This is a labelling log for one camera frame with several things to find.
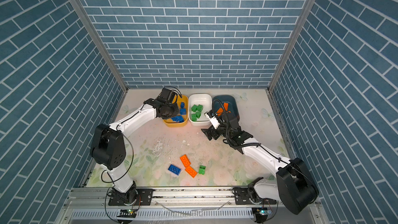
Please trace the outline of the orange lego bottom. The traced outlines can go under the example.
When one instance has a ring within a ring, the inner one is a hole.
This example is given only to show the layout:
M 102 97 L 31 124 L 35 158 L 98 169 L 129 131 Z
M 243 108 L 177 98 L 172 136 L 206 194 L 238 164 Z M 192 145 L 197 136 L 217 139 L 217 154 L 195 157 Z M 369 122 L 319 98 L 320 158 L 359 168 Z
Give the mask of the orange lego bottom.
M 195 171 L 195 170 L 194 170 L 192 167 L 190 167 L 190 166 L 187 166 L 187 167 L 185 168 L 185 171 L 186 171 L 192 178 L 195 178 L 196 175 L 198 174 L 197 171 Z

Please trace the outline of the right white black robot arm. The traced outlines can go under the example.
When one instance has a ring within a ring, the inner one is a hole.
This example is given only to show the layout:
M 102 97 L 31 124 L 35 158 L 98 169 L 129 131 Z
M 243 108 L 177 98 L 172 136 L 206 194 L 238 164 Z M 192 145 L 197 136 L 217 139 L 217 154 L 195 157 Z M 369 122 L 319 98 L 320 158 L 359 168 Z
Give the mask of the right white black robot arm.
M 248 185 L 247 194 L 252 203 L 275 200 L 297 215 L 315 202 L 319 189 L 302 159 L 284 157 L 262 145 L 252 134 L 242 130 L 234 108 L 225 107 L 218 98 L 213 99 L 211 110 L 205 116 L 211 127 L 202 132 L 209 140 L 223 137 L 224 143 L 254 159 L 275 177 L 276 183 L 258 177 Z

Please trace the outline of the green lego bottom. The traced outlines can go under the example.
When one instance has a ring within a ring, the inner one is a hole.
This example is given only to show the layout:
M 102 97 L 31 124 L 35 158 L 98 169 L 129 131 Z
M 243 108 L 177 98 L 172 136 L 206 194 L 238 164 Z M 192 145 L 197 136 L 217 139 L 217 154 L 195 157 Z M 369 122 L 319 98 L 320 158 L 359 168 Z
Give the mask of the green lego bottom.
M 205 170 L 206 170 L 206 167 L 203 166 L 203 165 L 200 165 L 198 173 L 204 175 L 205 174 Z

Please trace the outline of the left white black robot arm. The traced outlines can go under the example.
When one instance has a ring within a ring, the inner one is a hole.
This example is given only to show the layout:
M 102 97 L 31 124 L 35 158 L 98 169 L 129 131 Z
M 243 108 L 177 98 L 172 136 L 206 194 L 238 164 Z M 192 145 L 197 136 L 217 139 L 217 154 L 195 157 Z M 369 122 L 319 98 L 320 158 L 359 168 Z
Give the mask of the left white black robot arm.
M 132 164 L 128 168 L 124 165 L 125 142 L 133 147 L 128 136 L 151 120 L 178 116 L 178 99 L 182 99 L 182 94 L 177 88 L 165 87 L 155 99 L 144 101 L 127 117 L 95 128 L 90 155 L 110 178 L 108 183 L 113 185 L 111 196 L 121 201 L 121 204 L 133 205 L 138 200 L 135 181 L 128 175 Z

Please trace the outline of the orange lego vertical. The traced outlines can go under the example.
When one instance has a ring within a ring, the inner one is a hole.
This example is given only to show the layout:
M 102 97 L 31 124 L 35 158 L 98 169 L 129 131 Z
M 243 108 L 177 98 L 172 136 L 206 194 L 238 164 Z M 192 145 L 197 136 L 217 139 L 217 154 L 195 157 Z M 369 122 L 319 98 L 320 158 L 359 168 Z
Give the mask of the orange lego vertical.
M 223 107 L 224 107 L 224 109 L 227 111 L 228 108 L 229 108 L 229 104 L 228 104 L 227 102 L 224 102 L 224 103 L 223 103 Z

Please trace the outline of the orange lego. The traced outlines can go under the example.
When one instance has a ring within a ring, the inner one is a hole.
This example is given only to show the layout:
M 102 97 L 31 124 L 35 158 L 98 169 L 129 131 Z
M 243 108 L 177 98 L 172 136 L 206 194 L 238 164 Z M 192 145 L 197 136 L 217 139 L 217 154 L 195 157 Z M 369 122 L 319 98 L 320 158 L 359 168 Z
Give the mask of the orange lego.
M 187 155 L 183 155 L 180 157 L 181 162 L 183 163 L 183 166 L 185 168 L 189 167 L 191 165 L 190 160 L 188 159 Z
M 195 178 L 196 175 L 198 174 L 197 171 L 195 171 L 195 170 L 194 170 L 192 167 L 190 167 L 190 166 L 187 166 L 187 167 L 185 168 L 185 171 L 186 171 L 192 178 Z
M 220 116 L 223 113 L 223 109 L 219 108 L 216 112 L 217 116 Z

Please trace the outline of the large blue lego bottom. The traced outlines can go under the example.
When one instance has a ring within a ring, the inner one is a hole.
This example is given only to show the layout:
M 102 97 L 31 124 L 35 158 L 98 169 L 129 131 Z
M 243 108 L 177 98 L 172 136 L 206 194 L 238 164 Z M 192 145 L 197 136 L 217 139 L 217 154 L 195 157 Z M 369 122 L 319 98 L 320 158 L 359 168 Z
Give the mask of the large blue lego bottom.
M 171 165 L 169 166 L 168 170 L 169 170 L 170 172 L 172 172 L 173 174 L 177 175 L 177 176 L 178 176 L 178 175 L 180 174 L 180 172 L 181 172 L 181 169 L 178 168 L 178 167 L 176 167 L 176 166 L 174 166 L 173 164 L 171 164 Z

